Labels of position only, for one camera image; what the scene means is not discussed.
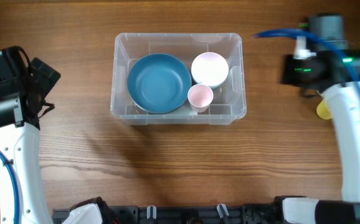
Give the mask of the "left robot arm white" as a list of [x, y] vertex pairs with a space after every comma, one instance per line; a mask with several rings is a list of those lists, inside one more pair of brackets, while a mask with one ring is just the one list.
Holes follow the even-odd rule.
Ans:
[[1, 223], [52, 223], [39, 165], [40, 119], [55, 108], [45, 98], [60, 77], [20, 46], [0, 50]]

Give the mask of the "dark blue bowl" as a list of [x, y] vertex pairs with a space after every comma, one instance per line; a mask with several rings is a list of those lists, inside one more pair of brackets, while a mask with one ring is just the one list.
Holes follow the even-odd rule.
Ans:
[[151, 54], [139, 59], [127, 78], [131, 99], [142, 110], [165, 114], [178, 109], [192, 86], [189, 70], [168, 54]]

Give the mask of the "light blue small bowl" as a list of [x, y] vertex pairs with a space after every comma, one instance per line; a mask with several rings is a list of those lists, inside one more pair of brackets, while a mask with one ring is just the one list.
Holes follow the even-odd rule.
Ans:
[[196, 81], [196, 83], [208, 86], [211, 89], [215, 89], [215, 88], [218, 88], [219, 86], [221, 86], [222, 84], [224, 84], [224, 81], [219, 82], [219, 81], [215, 81], [215, 80], [204, 80], [204, 81]]

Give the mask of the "white pink small bowl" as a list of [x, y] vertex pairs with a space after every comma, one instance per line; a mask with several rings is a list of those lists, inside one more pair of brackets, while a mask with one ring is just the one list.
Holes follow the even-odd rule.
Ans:
[[191, 75], [194, 81], [215, 80], [225, 81], [229, 74], [226, 59], [215, 53], [205, 52], [198, 55], [192, 62]]

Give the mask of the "yellow cup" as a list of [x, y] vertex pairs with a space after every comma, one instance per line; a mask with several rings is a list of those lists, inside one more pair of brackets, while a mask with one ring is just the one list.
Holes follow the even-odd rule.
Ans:
[[327, 108], [326, 101], [322, 100], [316, 107], [316, 114], [324, 120], [332, 119], [330, 110]]

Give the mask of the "pink cup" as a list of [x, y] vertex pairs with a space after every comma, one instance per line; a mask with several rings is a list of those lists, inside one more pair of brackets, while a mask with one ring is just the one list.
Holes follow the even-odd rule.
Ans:
[[192, 110], [197, 113], [202, 113], [206, 111], [212, 103], [214, 93], [209, 86], [197, 84], [189, 89], [187, 98]]

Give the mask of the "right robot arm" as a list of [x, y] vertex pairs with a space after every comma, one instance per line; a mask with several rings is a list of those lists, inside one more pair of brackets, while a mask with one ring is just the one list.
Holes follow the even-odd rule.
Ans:
[[316, 112], [333, 122], [342, 166], [342, 199], [285, 197], [278, 201], [283, 223], [360, 223], [360, 49], [344, 38], [337, 14], [307, 17], [297, 29], [275, 29], [262, 37], [289, 37], [282, 83], [321, 97]]

